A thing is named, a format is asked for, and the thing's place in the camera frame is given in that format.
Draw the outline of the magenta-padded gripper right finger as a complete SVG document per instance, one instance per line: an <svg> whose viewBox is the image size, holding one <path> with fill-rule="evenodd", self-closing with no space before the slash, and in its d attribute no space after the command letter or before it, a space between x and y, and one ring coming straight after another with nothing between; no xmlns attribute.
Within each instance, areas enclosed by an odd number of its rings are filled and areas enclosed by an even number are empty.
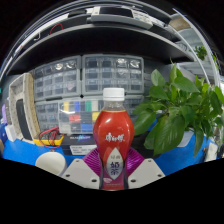
<svg viewBox="0 0 224 224"><path fill-rule="evenodd" d="M165 176L152 158L144 158L133 148L128 152L125 168L129 189L141 188Z"/></svg>

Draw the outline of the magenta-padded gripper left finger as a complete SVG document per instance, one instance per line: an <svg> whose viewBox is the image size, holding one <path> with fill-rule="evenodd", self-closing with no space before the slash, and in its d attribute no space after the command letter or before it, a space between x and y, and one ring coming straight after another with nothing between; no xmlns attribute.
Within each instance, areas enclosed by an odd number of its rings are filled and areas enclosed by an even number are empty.
<svg viewBox="0 0 224 224"><path fill-rule="evenodd" d="M98 149L93 149L83 159L74 159L62 177L84 188L99 189L101 160Z"/></svg>

